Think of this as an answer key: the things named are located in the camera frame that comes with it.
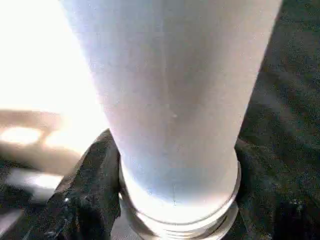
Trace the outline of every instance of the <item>cylinder base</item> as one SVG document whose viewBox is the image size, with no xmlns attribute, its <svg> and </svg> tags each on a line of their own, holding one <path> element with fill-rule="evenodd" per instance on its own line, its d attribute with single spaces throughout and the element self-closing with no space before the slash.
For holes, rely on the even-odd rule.
<svg viewBox="0 0 320 240">
<path fill-rule="evenodd" d="M 230 230 L 237 217 L 238 206 L 235 202 L 235 198 L 240 187 L 240 181 L 241 165 L 238 162 L 237 180 L 230 199 L 224 206 L 206 219 L 188 224 L 159 222 L 136 211 L 128 194 L 126 193 L 126 188 L 123 182 L 123 188 L 120 194 L 121 205 L 122 209 L 125 211 L 131 228 L 144 240 L 220 240 Z"/>
</svg>

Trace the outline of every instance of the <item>white tube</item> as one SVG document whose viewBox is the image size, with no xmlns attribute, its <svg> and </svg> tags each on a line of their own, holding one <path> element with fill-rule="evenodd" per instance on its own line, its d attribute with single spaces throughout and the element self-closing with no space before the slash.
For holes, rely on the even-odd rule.
<svg viewBox="0 0 320 240">
<path fill-rule="evenodd" d="M 234 145 L 281 1 L 75 2 L 64 5 L 133 207 L 172 224 L 221 209 L 235 189 Z"/>
</svg>

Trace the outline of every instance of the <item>bright light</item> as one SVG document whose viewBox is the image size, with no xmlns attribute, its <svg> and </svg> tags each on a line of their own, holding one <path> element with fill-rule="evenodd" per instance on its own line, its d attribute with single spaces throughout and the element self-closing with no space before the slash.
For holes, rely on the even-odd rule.
<svg viewBox="0 0 320 240">
<path fill-rule="evenodd" d="M 108 127 L 108 121 L 59 1 L 4 1 L 0 29 L 0 117 L 1 110 L 58 114 L 61 125 L 43 139 L 39 151 L 68 149 L 81 156 Z M 20 125 L 29 124 L 25 121 L 28 119 L 22 119 Z"/>
<path fill-rule="evenodd" d="M 41 132 L 37 129 L 27 127 L 11 127 L 4 130 L 0 135 L 0 140 L 19 145 L 34 144 L 41 136 Z"/>
<path fill-rule="evenodd" d="M 56 189 L 62 176 L 49 173 L 30 171 L 25 169 L 12 169 L 5 179 L 9 186 L 19 188 Z"/>
</svg>

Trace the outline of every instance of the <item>white cylinder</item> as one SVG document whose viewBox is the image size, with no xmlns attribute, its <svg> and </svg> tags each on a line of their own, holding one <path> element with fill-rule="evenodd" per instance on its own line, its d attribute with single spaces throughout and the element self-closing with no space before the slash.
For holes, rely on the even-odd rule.
<svg viewBox="0 0 320 240">
<path fill-rule="evenodd" d="M 212 215 L 235 189 L 234 145 L 281 1 L 75 2 L 133 207 L 172 224 Z"/>
</svg>

